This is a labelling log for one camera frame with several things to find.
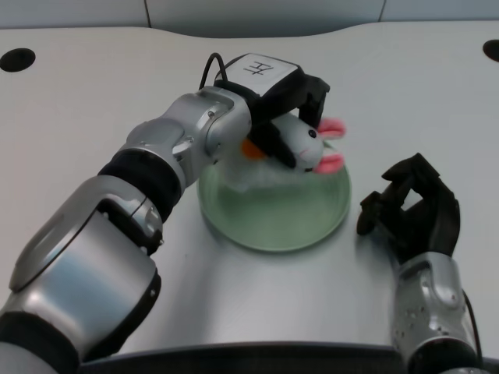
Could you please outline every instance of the plush bunny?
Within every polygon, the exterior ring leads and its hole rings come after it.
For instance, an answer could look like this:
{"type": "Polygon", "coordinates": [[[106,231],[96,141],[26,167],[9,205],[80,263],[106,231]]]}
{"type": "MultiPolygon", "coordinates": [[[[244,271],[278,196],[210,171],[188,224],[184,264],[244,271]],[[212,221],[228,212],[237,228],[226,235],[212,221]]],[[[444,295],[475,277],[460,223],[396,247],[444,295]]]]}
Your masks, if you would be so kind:
{"type": "Polygon", "coordinates": [[[272,121],[281,138],[292,151],[296,167],[288,168],[273,157],[268,157],[249,139],[241,147],[227,154],[216,165],[223,182],[239,192],[249,189],[265,189],[276,185],[297,183],[303,174],[313,171],[332,174],[343,167],[343,156],[324,146],[325,139],[336,139],[345,134],[343,122],[324,118],[318,130],[308,126],[288,113],[272,121]]]}

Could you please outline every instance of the white label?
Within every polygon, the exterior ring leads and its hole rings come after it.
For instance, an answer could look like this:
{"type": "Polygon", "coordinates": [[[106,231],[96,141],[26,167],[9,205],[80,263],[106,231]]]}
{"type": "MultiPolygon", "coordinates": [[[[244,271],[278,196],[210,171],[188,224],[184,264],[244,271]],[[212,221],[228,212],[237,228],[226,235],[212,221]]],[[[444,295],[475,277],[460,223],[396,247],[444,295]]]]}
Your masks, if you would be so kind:
{"type": "MultiPolygon", "coordinates": [[[[263,96],[296,69],[296,65],[287,62],[250,54],[227,68],[227,78],[263,96]]],[[[216,79],[221,79],[221,75],[218,74],[216,79]]]]}

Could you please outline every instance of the pink rabbit ear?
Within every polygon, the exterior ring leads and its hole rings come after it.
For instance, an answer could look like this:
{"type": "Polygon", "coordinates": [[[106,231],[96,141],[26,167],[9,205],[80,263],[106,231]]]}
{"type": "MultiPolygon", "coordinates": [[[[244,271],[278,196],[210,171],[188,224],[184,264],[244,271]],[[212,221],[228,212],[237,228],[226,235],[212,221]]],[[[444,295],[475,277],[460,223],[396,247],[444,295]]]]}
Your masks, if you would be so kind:
{"type": "Polygon", "coordinates": [[[317,174],[334,174],[343,168],[345,160],[340,153],[328,154],[320,159],[320,163],[313,171],[317,174]]]}
{"type": "Polygon", "coordinates": [[[338,118],[323,118],[317,130],[323,137],[332,138],[340,138],[346,133],[345,123],[338,118]]]}

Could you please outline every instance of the green glass plate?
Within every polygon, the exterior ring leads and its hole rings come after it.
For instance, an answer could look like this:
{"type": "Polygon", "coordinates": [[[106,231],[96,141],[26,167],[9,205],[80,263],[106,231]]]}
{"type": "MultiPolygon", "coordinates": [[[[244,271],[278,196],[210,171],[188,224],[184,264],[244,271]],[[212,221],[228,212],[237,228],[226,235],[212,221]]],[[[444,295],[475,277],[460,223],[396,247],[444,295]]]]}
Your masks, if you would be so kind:
{"type": "Polygon", "coordinates": [[[283,252],[329,235],[349,211],[351,185],[343,168],[334,175],[308,173],[298,185],[239,193],[209,167],[197,193],[204,216],[227,238],[251,249],[283,252]]]}

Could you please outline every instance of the table surface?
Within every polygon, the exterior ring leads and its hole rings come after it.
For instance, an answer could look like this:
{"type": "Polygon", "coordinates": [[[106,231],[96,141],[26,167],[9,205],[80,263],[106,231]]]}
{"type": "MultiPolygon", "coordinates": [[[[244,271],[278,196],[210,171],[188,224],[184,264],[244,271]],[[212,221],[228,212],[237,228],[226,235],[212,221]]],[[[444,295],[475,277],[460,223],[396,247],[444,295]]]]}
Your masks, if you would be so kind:
{"type": "Polygon", "coordinates": [[[216,40],[140,28],[1,30],[0,55],[37,60],[0,71],[0,302],[20,251],[95,175],[137,124],[197,89],[213,51],[300,64],[331,85],[324,114],[352,178],[345,223],[286,255],[241,249],[211,232],[195,187],[154,255],[161,295],[122,352],[255,340],[390,344],[395,287],[382,249],[356,237],[359,202],[391,165],[420,152],[461,203],[455,251],[484,354],[499,358],[497,224],[499,64],[482,52],[499,22],[375,23],[313,37],[216,40]]]}

